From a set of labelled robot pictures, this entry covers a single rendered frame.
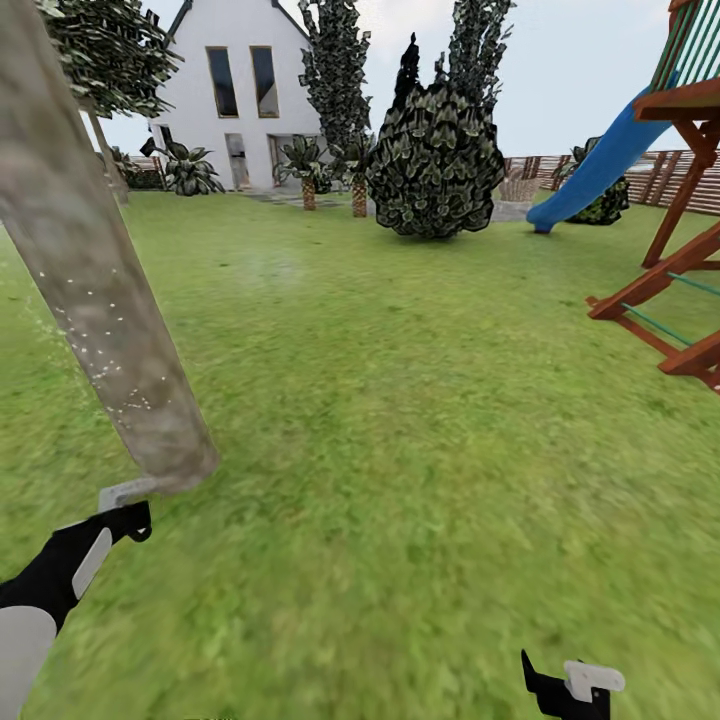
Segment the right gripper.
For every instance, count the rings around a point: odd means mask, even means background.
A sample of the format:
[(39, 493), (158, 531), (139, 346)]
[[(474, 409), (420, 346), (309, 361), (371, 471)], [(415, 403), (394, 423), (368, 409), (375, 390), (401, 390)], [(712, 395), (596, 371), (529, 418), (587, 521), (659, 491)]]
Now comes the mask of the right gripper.
[(610, 720), (610, 695), (605, 689), (593, 688), (593, 703), (577, 701), (571, 696), (563, 679), (537, 673), (527, 652), (521, 649), (525, 685), (537, 694), (537, 703), (543, 715), (561, 720)]

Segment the pesticide atomizer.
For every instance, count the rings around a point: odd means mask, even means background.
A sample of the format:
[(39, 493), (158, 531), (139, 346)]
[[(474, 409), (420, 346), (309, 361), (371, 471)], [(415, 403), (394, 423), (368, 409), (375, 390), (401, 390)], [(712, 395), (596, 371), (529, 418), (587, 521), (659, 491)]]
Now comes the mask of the pesticide atomizer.
[(137, 530), (132, 533), (129, 533), (128, 536), (129, 536), (129, 539), (132, 539), (135, 542), (144, 542), (150, 538), (151, 533), (152, 533), (152, 528), (151, 528), (151, 526), (149, 526), (143, 530)]

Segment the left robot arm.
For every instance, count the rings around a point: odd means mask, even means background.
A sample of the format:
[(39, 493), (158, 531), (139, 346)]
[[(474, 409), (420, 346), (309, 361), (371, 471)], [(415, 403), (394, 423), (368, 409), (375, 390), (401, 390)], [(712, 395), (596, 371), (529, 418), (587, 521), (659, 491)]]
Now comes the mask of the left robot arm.
[(104, 488), (100, 514), (56, 529), (44, 552), (0, 586), (0, 720), (17, 720), (67, 613), (118, 538), (151, 525), (149, 503), (121, 499), (155, 490), (151, 480)]

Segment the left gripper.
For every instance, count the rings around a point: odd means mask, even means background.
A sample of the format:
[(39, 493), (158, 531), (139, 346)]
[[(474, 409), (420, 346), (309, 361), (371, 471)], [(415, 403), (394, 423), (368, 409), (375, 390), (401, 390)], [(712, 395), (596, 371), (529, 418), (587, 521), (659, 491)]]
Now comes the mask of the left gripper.
[(119, 524), (120, 538), (128, 536), (137, 530), (143, 530), (151, 525), (151, 514), (149, 503), (146, 501), (137, 504), (126, 505), (110, 512), (102, 514), (104, 517), (111, 517)]

